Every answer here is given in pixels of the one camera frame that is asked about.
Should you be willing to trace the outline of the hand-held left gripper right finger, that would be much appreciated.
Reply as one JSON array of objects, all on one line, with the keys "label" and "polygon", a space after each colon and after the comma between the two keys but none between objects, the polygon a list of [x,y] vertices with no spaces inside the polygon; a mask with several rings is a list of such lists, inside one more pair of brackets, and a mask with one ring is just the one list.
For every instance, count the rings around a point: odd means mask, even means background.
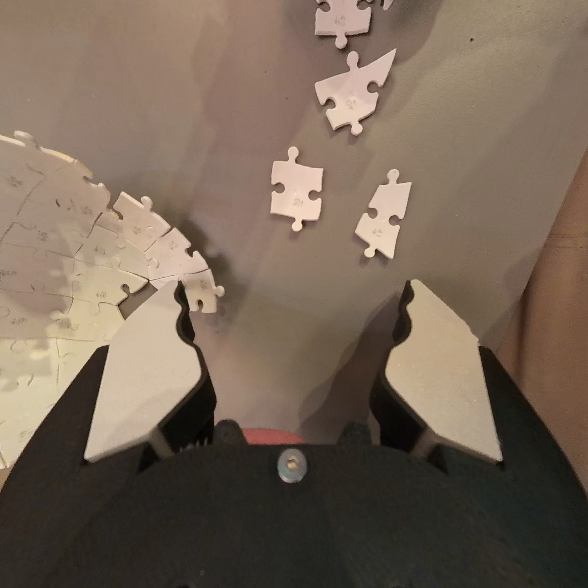
[{"label": "hand-held left gripper right finger", "polygon": [[500,463],[478,338],[417,279],[406,282],[398,311],[371,388],[379,444],[424,459],[443,446]]}]

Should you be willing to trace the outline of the person's beige trousers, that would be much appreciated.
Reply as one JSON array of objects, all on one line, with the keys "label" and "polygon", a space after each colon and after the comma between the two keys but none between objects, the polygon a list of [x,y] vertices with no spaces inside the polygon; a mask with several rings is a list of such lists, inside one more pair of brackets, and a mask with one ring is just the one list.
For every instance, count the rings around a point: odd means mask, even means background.
[{"label": "person's beige trousers", "polygon": [[587,379],[587,154],[541,250],[499,350],[527,393]]}]

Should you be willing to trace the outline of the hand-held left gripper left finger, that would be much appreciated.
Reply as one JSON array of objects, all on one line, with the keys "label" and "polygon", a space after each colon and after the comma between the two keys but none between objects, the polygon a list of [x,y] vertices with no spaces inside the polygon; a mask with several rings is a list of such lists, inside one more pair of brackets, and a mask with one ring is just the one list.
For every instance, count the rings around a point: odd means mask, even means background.
[{"label": "hand-held left gripper left finger", "polygon": [[217,396],[183,284],[167,282],[112,337],[84,459],[147,443],[159,458],[212,442]]}]

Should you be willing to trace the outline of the partly built puzzle ball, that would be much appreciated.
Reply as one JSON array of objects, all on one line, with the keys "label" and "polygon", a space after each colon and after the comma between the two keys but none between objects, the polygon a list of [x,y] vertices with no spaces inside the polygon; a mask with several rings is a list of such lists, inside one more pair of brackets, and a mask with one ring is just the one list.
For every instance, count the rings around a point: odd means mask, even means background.
[{"label": "partly built puzzle ball", "polygon": [[1,469],[11,468],[147,284],[181,280],[191,311],[215,313],[224,287],[152,200],[113,205],[79,160],[30,134],[1,136]]}]

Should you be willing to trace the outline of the joined white puzzle piece pair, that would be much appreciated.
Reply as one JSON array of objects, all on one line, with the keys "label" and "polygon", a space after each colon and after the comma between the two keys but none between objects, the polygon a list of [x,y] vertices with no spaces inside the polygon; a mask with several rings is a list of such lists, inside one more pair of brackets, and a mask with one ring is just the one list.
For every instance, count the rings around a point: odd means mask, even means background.
[{"label": "joined white puzzle piece pair", "polygon": [[411,182],[398,183],[400,172],[391,169],[387,173],[387,183],[379,185],[368,204],[368,208],[376,211],[371,217],[365,212],[359,219],[355,235],[366,243],[364,256],[371,259],[379,251],[387,259],[393,259],[398,235],[399,224],[391,224],[391,219],[401,221],[408,206]]}]

